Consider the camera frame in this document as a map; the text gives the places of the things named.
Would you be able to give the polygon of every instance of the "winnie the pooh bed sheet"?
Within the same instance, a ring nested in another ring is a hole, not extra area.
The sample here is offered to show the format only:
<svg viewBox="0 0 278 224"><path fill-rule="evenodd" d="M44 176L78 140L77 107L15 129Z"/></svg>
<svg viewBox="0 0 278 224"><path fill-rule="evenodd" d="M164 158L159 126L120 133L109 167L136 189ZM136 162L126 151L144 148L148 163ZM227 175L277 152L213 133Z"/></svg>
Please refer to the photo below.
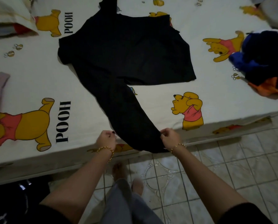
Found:
<svg viewBox="0 0 278 224"><path fill-rule="evenodd" d="M80 29L100 1L37 0L32 15L39 35L0 39L0 71L11 75L0 111L0 163L84 146L92 152L100 132L111 128L73 68L57 58L58 39ZM118 0L118 14L169 14L190 46L196 80L130 85L159 130L174 128L186 143L201 143L278 114L278 99L259 96L228 61L246 33L270 28L246 9L254 10L250 0ZM119 143L119 152L132 150Z"/></svg>

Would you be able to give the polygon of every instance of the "person's right hand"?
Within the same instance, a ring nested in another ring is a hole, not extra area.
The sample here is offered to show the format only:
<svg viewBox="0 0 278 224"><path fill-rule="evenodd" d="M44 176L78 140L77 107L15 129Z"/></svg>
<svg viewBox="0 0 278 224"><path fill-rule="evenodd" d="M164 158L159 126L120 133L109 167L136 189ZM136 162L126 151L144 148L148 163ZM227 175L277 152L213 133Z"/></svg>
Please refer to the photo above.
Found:
<svg viewBox="0 0 278 224"><path fill-rule="evenodd" d="M160 132L162 133L162 142L167 150L171 151L176 145L182 143L180 135L172 128L165 128Z"/></svg>

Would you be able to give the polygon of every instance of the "gold bracelet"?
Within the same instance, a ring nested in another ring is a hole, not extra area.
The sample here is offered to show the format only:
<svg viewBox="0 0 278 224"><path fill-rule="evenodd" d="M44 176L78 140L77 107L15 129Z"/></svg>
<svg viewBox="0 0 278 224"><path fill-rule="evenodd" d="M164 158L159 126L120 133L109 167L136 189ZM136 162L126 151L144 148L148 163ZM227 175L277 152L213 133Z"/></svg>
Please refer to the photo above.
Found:
<svg viewBox="0 0 278 224"><path fill-rule="evenodd" d="M100 147L100 148L96 151L96 153L98 153L98 152L99 152L100 150L102 150L103 148L107 148L107 149L109 149L109 150L112 152L112 156L111 156L110 160L108 161L108 163L109 163L109 162L111 161L113 155L114 155L114 150L111 149L111 148L108 147L108 146L104 146L104 147Z"/></svg>
<svg viewBox="0 0 278 224"><path fill-rule="evenodd" d="M175 145L172 149L171 149L171 153L172 153L172 150L175 148L175 147L177 147L177 146L179 146L179 145L182 145L182 146L184 146L185 148L186 148L186 146L184 145L184 144L177 144L177 145Z"/></svg>

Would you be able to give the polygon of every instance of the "pink clothing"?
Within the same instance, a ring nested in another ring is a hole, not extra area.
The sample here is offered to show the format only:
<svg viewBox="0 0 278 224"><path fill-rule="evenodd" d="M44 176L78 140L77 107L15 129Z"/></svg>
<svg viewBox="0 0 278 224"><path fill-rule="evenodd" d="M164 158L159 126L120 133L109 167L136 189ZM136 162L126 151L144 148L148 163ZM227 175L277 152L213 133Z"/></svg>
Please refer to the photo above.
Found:
<svg viewBox="0 0 278 224"><path fill-rule="evenodd" d="M2 124L5 129L5 135L0 138L0 145L2 145L4 141L6 141L7 139L16 141L15 131L22 119L22 114L18 114L15 116L10 115L8 113L4 113L4 114L6 116L0 119L0 124Z"/></svg>
<svg viewBox="0 0 278 224"><path fill-rule="evenodd" d="M198 111L194 108L194 105L191 105L184 113L183 115L184 120L188 121L188 122L194 122L196 120L199 120L202 116L201 114L201 109L199 109Z"/></svg>
<svg viewBox="0 0 278 224"><path fill-rule="evenodd" d="M233 43L231 42L230 39L228 39L228 40L221 40L219 43L220 43L221 45L225 46L226 48L228 48L228 50L229 50L229 52L227 53L228 55L231 55L231 54L233 54L234 52L237 52L237 51L235 50L234 45L233 45Z"/></svg>

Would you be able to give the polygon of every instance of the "hand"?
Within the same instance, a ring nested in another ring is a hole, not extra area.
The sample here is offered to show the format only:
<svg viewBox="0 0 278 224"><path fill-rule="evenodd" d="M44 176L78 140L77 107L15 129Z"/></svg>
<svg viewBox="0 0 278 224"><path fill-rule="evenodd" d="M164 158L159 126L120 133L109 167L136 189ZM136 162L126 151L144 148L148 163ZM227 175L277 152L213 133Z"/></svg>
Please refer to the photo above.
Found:
<svg viewBox="0 0 278 224"><path fill-rule="evenodd" d="M182 143L180 135L177 132L175 132L172 128L165 128L160 132L162 133L161 139L167 150L171 151L171 149L173 149L174 146Z"/></svg>
<svg viewBox="0 0 278 224"><path fill-rule="evenodd" d="M116 138L114 131L102 131L96 140L96 144L99 148L107 146L115 151L117 145Z"/></svg>

